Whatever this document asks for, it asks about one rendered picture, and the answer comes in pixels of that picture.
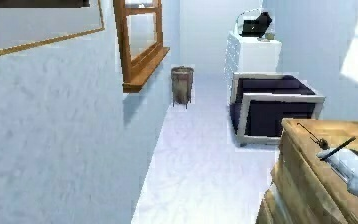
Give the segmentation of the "brown wicker basket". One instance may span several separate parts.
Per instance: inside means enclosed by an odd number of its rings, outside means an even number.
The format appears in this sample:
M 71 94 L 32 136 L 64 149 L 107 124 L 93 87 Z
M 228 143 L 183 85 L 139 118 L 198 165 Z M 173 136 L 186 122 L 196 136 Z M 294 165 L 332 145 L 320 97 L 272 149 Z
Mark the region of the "brown wicker basket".
M 187 106 L 191 102 L 194 69 L 179 66 L 171 69 L 173 104 Z

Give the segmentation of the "light wooden dresser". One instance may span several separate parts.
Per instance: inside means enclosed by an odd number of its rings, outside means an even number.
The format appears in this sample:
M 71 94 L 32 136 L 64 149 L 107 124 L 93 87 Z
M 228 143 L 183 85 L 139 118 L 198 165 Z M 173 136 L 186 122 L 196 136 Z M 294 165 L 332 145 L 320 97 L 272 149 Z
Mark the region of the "light wooden dresser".
M 298 122 L 329 148 L 355 136 L 348 148 L 358 151 L 358 121 L 284 119 L 279 160 L 255 224 L 358 224 L 358 197 L 316 156 L 322 149 Z

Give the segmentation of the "black laptop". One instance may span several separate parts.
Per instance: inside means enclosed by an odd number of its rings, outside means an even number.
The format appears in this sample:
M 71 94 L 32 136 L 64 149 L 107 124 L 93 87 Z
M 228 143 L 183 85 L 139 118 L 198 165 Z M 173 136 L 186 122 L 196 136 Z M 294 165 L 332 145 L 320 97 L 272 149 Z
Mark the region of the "black laptop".
M 259 37 L 261 38 L 270 27 L 272 18 L 268 12 L 262 12 L 254 20 L 245 20 L 240 35 L 242 37 Z

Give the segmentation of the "brown wooden framed window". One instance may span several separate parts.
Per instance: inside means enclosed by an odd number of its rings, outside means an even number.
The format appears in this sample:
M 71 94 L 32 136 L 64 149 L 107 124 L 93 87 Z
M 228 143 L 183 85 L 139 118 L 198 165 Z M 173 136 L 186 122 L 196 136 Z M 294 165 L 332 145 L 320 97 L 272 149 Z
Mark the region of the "brown wooden framed window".
M 162 0 L 113 0 L 123 92 L 138 93 L 163 61 Z

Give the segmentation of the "thin black rod with knob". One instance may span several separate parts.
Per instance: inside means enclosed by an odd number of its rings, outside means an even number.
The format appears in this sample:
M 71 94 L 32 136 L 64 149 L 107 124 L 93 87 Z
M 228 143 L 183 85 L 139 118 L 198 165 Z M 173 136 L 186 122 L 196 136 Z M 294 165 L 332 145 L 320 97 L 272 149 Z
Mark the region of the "thin black rod with knob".
M 305 131 L 310 134 L 310 139 L 317 144 L 322 150 L 328 150 L 329 145 L 328 141 L 324 138 L 318 138 L 314 133 L 312 133 L 308 128 L 306 128 L 303 124 L 298 122 L 298 125 L 301 126 Z

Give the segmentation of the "gold framed wall picture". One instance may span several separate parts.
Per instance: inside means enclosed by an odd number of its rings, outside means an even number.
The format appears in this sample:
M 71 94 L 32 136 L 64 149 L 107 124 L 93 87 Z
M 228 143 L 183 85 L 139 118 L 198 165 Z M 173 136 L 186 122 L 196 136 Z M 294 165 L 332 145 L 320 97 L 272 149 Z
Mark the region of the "gold framed wall picture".
M 103 30 L 100 0 L 0 0 L 0 56 Z

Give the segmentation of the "white chest of drawers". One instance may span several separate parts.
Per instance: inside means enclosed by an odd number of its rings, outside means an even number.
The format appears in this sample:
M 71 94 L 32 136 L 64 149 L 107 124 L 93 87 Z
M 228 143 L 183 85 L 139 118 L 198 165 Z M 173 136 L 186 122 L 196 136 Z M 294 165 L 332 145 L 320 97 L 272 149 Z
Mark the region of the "white chest of drawers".
M 275 73 L 282 48 L 278 40 L 260 41 L 256 37 L 241 37 L 230 31 L 227 36 L 224 76 L 232 87 L 235 72 Z

